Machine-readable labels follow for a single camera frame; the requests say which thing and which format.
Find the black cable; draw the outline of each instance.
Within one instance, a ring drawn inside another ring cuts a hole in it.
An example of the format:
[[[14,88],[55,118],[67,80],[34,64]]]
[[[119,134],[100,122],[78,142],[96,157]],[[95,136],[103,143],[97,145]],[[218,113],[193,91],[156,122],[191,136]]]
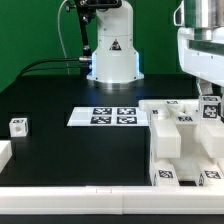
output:
[[[37,69],[29,69],[29,70],[26,70],[22,73],[21,76],[23,76],[25,73],[28,73],[28,72],[35,72],[35,71],[48,71],[48,70],[65,70],[65,69],[75,69],[75,68],[88,68],[88,66],[69,66],[69,67],[57,67],[57,68],[37,68]]]
[[[18,78],[21,78],[22,75],[27,71],[29,70],[30,68],[36,66],[36,65],[40,65],[40,64],[45,64],[45,63],[52,63],[52,62],[70,62],[70,61],[79,61],[78,58],[50,58],[50,59],[43,59],[43,60],[40,60],[40,61],[36,61],[36,62],[33,62],[31,64],[29,64],[28,66],[26,66],[20,73],[19,75],[17,76],[17,79]]]

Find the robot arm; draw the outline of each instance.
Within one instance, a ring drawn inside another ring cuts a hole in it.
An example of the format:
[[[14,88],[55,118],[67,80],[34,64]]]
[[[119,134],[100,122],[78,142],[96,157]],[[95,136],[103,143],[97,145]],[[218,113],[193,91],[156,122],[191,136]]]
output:
[[[214,83],[224,93],[224,0],[183,0],[174,13],[179,61],[183,71],[198,78],[201,95]],[[222,117],[224,97],[222,100]]]

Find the cable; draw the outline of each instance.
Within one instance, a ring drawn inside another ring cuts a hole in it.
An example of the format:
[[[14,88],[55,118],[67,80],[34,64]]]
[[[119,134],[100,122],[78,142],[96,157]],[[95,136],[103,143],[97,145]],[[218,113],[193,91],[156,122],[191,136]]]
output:
[[[17,76],[17,79],[18,78],[21,78],[22,75],[27,71],[29,70],[30,68],[36,66],[36,65],[40,65],[40,64],[45,64],[45,63],[52,63],[52,62],[70,62],[70,61],[79,61],[78,58],[50,58],[50,59],[43,59],[43,60],[40,60],[40,61],[36,61],[36,62],[33,62],[31,64],[29,64],[28,66],[26,66],[20,73],[19,75]]]
[[[60,42],[61,42],[61,47],[62,47],[62,50],[63,50],[63,53],[64,53],[64,57],[67,58],[67,52],[66,52],[66,49],[65,49],[65,45],[64,45],[64,41],[63,41],[63,38],[62,38],[62,34],[61,34],[61,12],[62,12],[62,9],[64,7],[64,5],[66,4],[66,2],[68,2],[69,0],[64,0],[58,10],[58,17],[57,17],[57,23],[58,23],[58,35],[59,35],[59,39],[60,39]]]
[[[26,70],[22,73],[22,75],[24,75],[25,73],[28,73],[28,72],[36,72],[36,71],[48,71],[48,70],[64,70],[64,69],[75,69],[75,68],[88,68],[88,66],[69,66],[69,67],[56,67],[56,68],[37,68],[37,69],[29,69],[29,70]]]

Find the metal bracket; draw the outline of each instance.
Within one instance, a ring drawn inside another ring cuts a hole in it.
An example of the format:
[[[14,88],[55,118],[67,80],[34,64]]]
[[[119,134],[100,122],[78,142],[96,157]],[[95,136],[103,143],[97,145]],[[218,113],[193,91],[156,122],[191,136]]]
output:
[[[213,94],[212,83],[204,79],[197,78],[197,87],[200,95]]]

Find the sticker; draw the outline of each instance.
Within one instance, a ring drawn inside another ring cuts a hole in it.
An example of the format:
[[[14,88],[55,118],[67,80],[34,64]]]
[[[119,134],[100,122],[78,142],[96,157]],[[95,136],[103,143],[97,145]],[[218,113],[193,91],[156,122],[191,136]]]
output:
[[[217,97],[211,97],[211,96],[204,96],[203,97],[204,101],[218,101]]]
[[[117,117],[117,124],[137,124],[137,117]]]
[[[167,100],[166,103],[167,104],[179,104],[179,102],[177,100]]]
[[[118,108],[117,109],[118,115],[136,115],[135,108]]]
[[[217,118],[218,106],[204,105],[203,118]]]
[[[91,124],[111,124],[111,117],[92,117]]]
[[[162,178],[172,179],[173,173],[171,171],[159,170],[159,176]]]
[[[23,123],[23,120],[14,120],[13,123],[14,123],[14,124],[15,124],[15,123],[16,123],[16,124],[21,124],[21,123]]]
[[[204,177],[202,176],[202,174],[200,175],[198,185],[201,187],[204,186]]]
[[[153,114],[159,114],[159,111],[158,110],[153,110],[152,113]]]
[[[112,108],[94,108],[93,114],[94,115],[111,115]]]
[[[221,179],[221,177],[217,171],[205,171],[205,174],[208,178]]]
[[[120,44],[118,43],[118,40],[115,39],[112,46],[110,47],[111,51],[121,51]]]
[[[180,122],[192,122],[193,119],[190,116],[180,116],[177,117]]]

